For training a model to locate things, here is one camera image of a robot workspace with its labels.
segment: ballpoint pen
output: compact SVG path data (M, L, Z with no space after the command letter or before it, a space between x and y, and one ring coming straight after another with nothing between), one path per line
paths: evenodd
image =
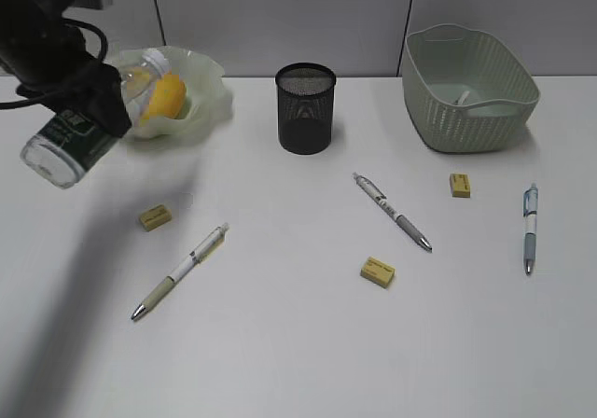
M159 283L155 289L137 306L137 309L132 313L131 320L137 321L149 311L151 311L168 292L170 292L176 284L182 280L193 267L201 264L209 255L224 242L224 236L228 231L229 225L224 224L212 231L207 238L205 238L195 250L190 252L188 256L170 273L166 278Z
M539 189L533 183L524 192L522 213L526 218L526 232L524 234L524 269L528 276L535 267L535 249L537 246L537 207L539 204Z
M353 173L353 177L356 181L356 184L361 187L361 189L363 189L368 196L373 199L373 201L375 201L375 203L377 203L381 209L395 221L398 227L405 231L415 243L420 245L426 251L431 252L431 244L427 238L425 238L423 234L409 222L408 219L406 219L403 215L399 215L398 212L390 206L390 204L387 202L387 198L375 185L373 185L369 179L357 173Z

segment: eraser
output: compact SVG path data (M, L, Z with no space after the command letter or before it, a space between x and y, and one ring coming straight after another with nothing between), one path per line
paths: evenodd
M394 268L375 258L369 258L361 269L361 276L381 287L388 287L394 278Z
M452 197L470 197L470 184L466 174L450 174Z
M139 220L146 231L152 231L160 225L170 222L172 220L172 214L170 214L170 211L164 205L158 205L142 213L139 216Z

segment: pen holder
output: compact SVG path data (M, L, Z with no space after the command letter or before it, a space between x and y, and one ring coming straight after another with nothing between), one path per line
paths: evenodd
M332 139L336 75L323 65L295 63L276 75L278 137L301 155L324 150Z

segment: water bottle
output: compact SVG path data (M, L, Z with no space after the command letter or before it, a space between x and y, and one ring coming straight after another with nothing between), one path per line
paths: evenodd
M171 70L157 49L146 50L141 58L118 69L122 100L136 125L145 111L156 82ZM59 188L70 188L116 143L82 113L64 110L36 133L21 151L21 159Z

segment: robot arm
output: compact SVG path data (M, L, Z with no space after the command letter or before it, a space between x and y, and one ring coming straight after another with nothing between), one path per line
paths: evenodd
M0 9L0 65L19 81L26 100L0 109L42 104L56 113L78 111L107 133L122 137L131 127L118 70L103 63L107 40L102 31L62 13L70 6L103 8L111 0L3 0ZM85 50L79 28L100 37L97 57Z

